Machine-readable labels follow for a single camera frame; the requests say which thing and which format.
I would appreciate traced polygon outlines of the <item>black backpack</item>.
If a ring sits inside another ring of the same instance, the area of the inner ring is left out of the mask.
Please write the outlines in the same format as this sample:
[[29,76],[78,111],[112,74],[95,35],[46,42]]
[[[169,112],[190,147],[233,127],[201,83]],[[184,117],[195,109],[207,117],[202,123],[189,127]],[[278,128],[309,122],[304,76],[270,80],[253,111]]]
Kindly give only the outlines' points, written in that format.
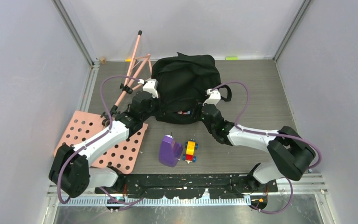
[[[169,124],[188,125],[201,121],[201,108],[206,90],[225,88],[225,102],[232,99],[231,88],[222,84],[211,55],[185,55],[161,58],[152,66],[151,78],[158,81],[159,110],[155,119]],[[189,115],[177,114],[191,111]]]

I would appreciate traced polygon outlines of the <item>purple stapler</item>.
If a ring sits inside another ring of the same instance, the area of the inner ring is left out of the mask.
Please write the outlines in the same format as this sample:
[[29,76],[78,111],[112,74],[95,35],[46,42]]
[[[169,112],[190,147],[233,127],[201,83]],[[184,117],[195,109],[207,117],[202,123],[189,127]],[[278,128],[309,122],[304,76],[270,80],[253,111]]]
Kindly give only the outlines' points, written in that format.
[[183,146],[171,135],[165,135],[160,144],[158,160],[167,167],[175,167],[183,152]]

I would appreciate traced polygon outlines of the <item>red cap black bottle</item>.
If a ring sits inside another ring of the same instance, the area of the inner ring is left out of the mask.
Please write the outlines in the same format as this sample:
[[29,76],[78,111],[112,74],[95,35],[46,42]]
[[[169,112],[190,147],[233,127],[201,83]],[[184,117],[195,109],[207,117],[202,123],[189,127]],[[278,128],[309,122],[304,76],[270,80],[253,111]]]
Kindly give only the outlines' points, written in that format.
[[180,114],[180,115],[189,115],[191,113],[191,111],[179,111],[177,112],[177,114]]

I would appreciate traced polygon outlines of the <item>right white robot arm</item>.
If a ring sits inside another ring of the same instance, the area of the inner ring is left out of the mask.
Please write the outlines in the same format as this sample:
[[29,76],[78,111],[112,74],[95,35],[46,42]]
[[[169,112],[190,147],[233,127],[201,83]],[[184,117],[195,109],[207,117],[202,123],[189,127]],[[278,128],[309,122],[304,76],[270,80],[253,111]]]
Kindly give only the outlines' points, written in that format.
[[260,191],[272,180],[286,177],[298,181],[317,157],[317,152],[289,126],[280,130],[247,128],[227,121],[215,105],[201,109],[201,121],[220,144],[244,146],[269,153],[271,160],[257,163],[244,178],[252,191]]

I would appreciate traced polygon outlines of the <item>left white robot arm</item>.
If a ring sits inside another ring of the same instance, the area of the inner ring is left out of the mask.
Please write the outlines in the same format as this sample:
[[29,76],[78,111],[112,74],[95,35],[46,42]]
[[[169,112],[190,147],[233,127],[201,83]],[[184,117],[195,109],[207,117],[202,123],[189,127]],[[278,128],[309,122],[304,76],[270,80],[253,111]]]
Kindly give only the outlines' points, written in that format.
[[157,109],[158,94],[139,91],[128,110],[112,119],[105,129],[72,147],[58,147],[48,178],[57,185],[60,202],[68,202],[62,198],[62,192],[68,198],[76,198],[88,188],[107,187],[113,193],[121,192],[124,180],[115,170],[91,165],[109,149],[135,135]]

